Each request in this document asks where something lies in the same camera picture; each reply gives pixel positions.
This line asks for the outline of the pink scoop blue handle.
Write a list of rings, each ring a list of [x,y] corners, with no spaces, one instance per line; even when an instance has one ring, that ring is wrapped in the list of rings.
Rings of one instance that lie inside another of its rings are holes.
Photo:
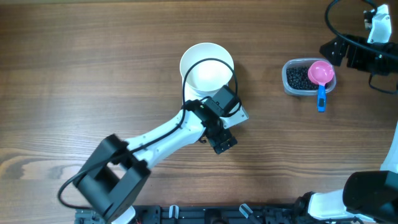
[[[326,110],[325,85],[335,76],[333,67],[326,61],[318,60],[310,66],[307,76],[312,83],[318,85],[317,109],[319,113],[324,113]]]

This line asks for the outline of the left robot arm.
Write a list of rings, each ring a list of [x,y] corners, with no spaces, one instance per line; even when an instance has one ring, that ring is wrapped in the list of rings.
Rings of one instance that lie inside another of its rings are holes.
[[[133,202],[159,162],[206,138],[217,154],[237,143],[230,127],[248,119],[238,96],[224,85],[213,96],[185,100],[170,121],[141,136],[103,139],[73,185],[106,223],[127,223]]]

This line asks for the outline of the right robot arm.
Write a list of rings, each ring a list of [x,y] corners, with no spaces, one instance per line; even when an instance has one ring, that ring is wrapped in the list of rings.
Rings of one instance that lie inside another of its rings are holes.
[[[349,68],[388,75],[397,72],[397,44],[368,42],[342,35],[320,47],[320,53],[339,66],[347,57]],[[353,173],[341,190],[308,192],[292,209],[292,223],[397,223],[397,138],[378,171]]]

